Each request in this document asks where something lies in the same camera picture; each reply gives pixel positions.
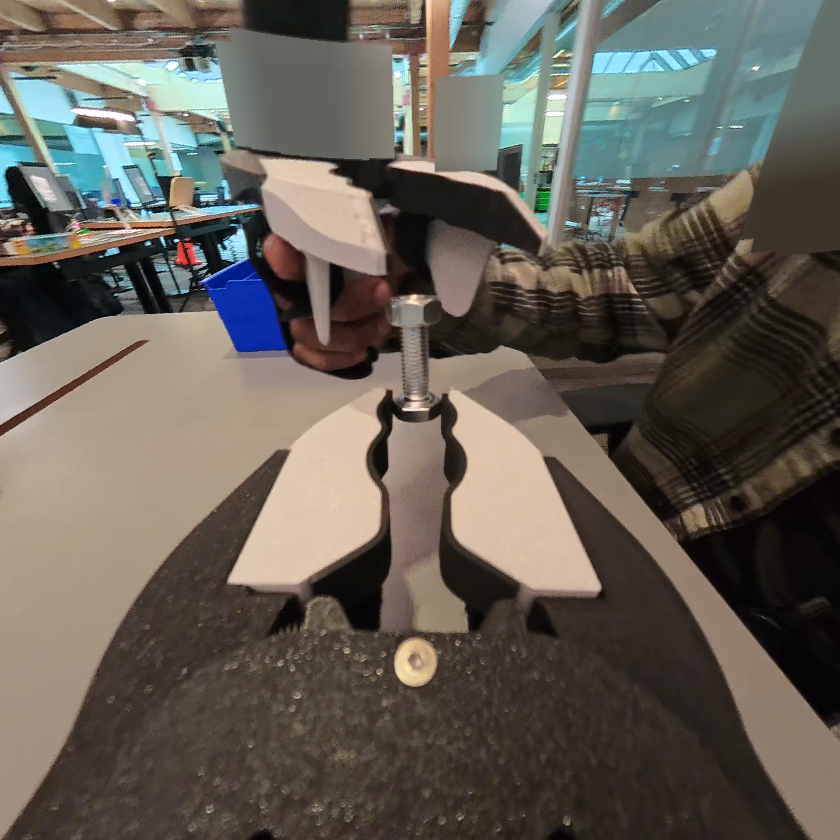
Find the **computer monitor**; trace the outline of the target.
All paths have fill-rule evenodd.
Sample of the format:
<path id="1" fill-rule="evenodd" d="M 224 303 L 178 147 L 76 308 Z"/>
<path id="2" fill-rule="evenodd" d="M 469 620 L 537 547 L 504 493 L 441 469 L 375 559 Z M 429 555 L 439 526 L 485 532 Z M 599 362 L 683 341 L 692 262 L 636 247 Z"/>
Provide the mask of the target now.
<path id="1" fill-rule="evenodd" d="M 18 164 L 17 169 L 43 208 L 58 214 L 76 212 L 77 205 L 47 165 Z"/>

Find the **blue plastic bin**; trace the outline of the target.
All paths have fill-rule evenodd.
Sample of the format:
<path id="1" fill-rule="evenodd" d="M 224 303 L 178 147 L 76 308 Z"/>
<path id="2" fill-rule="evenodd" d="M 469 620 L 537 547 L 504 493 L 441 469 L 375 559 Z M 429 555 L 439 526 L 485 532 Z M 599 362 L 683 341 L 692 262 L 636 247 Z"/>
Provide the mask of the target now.
<path id="1" fill-rule="evenodd" d="M 287 351 L 275 302 L 249 259 L 219 270 L 202 284 L 238 353 Z"/>

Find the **colourful cardboard box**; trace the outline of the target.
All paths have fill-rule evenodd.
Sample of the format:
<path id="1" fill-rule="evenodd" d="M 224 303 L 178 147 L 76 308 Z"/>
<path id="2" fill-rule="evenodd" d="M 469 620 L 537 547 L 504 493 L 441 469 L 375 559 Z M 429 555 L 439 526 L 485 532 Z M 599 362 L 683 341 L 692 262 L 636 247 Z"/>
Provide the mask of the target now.
<path id="1" fill-rule="evenodd" d="M 76 233 L 2 238 L 1 256 L 20 257 L 57 254 L 65 250 L 80 249 L 84 245 L 84 237 Z"/>

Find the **person's right hand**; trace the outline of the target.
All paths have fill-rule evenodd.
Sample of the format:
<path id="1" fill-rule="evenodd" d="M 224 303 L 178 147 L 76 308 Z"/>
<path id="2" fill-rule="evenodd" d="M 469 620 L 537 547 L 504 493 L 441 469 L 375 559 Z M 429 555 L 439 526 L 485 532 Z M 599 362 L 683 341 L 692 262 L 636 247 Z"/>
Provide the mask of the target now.
<path id="1" fill-rule="evenodd" d="M 408 268 L 393 250 L 393 231 L 389 234 L 391 253 L 386 276 L 362 276 L 345 286 L 331 309 L 330 342 L 323 343 L 311 317 L 294 318 L 287 322 L 289 347 L 294 359 L 312 370 L 323 373 L 346 371 L 368 361 L 369 350 L 383 341 L 391 331 L 385 309 L 390 297 L 398 291 Z M 287 241 L 269 233 L 262 244 L 270 272 L 279 280 L 303 284 L 306 265 L 301 252 Z M 292 302 L 274 287 L 271 295 L 278 312 L 292 310 Z"/>

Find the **silver hex bolt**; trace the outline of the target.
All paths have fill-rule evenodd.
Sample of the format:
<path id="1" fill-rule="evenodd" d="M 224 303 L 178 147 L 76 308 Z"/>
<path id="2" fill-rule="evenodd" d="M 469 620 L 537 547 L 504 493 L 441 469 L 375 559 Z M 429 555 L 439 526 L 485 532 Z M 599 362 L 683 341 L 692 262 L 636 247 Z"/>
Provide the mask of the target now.
<path id="1" fill-rule="evenodd" d="M 406 423 L 435 420 L 440 398 L 430 388 L 429 326 L 401 327 L 402 392 L 393 397 L 395 417 Z"/>
<path id="2" fill-rule="evenodd" d="M 399 329 L 431 327 L 440 322 L 443 307 L 435 296 L 398 296 L 387 302 L 385 315 L 388 323 Z"/>

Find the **wooden office desk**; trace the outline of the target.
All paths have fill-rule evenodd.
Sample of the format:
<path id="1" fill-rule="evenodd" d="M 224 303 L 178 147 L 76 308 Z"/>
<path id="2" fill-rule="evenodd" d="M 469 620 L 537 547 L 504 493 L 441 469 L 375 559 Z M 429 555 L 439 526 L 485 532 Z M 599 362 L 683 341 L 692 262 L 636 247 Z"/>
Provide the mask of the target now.
<path id="1" fill-rule="evenodd" d="M 258 204 L 237 203 L 211 208 L 187 208 L 171 210 L 167 213 L 152 213 L 139 219 L 121 222 L 115 218 L 85 222 L 84 227 L 95 232 L 127 230 L 131 233 L 151 234 L 152 238 L 174 238 L 178 241 L 189 240 L 203 252 L 206 271 L 209 275 L 218 273 L 226 267 L 219 254 L 218 232 L 226 228 L 239 227 L 247 216 L 260 210 Z"/>
<path id="2" fill-rule="evenodd" d="M 68 280 L 79 280 L 122 267 L 144 313 L 172 313 L 170 299 L 153 263 L 153 257 L 163 251 L 154 242 L 168 234 L 164 227 L 98 231 L 85 237 L 84 245 L 78 248 L 3 256 L 1 269 L 22 270 L 30 277 L 36 268 L 52 266 Z"/>

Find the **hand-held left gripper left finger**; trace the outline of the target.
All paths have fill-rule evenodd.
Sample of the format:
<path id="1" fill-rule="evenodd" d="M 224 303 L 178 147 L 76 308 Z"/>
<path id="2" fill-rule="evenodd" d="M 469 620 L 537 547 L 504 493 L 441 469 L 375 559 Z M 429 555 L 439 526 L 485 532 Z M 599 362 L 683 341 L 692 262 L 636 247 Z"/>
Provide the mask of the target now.
<path id="1" fill-rule="evenodd" d="M 257 592 L 334 592 L 340 573 L 387 533 L 383 468 L 392 393 L 381 387 L 316 422 L 290 447 L 227 584 Z"/>

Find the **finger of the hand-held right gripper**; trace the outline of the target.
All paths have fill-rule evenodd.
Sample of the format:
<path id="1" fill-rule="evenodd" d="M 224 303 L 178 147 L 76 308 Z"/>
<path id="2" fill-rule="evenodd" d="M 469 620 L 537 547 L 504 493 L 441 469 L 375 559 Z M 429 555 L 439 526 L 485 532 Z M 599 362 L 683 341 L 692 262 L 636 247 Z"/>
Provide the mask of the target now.
<path id="1" fill-rule="evenodd" d="M 262 204 L 272 233 L 308 267 L 338 266 L 369 277 L 388 270 L 389 248 L 373 197 L 327 161 L 259 160 Z"/>
<path id="2" fill-rule="evenodd" d="M 533 210 L 494 175 L 437 171 L 431 161 L 410 160 L 387 165 L 385 179 L 391 202 L 401 212 L 444 222 L 533 256 L 545 245 L 545 227 Z"/>

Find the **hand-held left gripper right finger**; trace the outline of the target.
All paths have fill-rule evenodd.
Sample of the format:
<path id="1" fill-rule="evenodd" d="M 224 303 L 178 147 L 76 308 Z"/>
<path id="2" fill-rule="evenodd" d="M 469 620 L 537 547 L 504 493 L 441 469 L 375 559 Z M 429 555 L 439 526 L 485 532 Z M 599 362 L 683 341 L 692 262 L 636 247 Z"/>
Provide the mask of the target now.
<path id="1" fill-rule="evenodd" d="M 594 599 L 602 584 L 535 444 L 515 426 L 450 391 L 441 575 L 461 600 Z"/>

